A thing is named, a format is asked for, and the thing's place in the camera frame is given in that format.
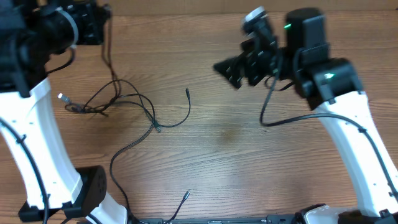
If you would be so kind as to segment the black cable silver plug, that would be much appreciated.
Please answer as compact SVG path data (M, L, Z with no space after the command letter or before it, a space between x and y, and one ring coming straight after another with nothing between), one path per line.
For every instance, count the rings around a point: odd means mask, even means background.
M108 117L108 114L105 111L113 105L130 103L133 105L140 106L144 111L144 114L147 116L148 120L151 122L151 125L156 124L155 119L155 108L153 103L148 97L139 93L137 88L127 80L120 79L117 73L114 70L113 62L111 58L111 48L112 48L112 29L113 29L113 17L109 19L108 22L108 31L106 44L102 44L101 46L101 58L104 64L108 67L111 74L111 81L104 86L102 86L86 103L76 103L73 102L69 97L64 95L63 93L58 94L58 99L62 100L65 104L65 109L72 113L80 113L80 114L101 114L105 117ZM122 83L127 83L130 87L135 91L131 94L122 94ZM110 84L113 85L114 88L114 96L109 99L109 101L105 104L98 106L91 106L90 103Z

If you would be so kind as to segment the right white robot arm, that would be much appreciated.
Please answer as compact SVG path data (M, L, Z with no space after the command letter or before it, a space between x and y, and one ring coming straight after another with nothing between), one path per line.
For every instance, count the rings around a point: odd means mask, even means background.
M287 44L280 47L267 12L259 7L242 21L248 39L240 55L214 69L235 88L273 78L289 80L307 100L309 118L318 119L332 138L356 193L354 208L324 203L301 209L289 223L396 223L397 168L374 124L368 96L352 63L330 57L325 17L307 7L285 17Z

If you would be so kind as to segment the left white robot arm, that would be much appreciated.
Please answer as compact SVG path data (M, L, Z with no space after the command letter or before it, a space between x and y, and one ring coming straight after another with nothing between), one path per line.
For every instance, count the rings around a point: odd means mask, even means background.
M127 223L128 211L107 191L101 166L76 168L52 107L50 56L104 41L107 4L96 1L1 2L1 134L24 181L24 223L66 218Z

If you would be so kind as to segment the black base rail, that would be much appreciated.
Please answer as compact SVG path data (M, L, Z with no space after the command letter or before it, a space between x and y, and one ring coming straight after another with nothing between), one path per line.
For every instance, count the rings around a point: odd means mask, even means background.
M171 224L397 224L397 214L380 211L378 217L363 215L356 208L312 205L295 214L273 214L252 218L190 218L174 219Z

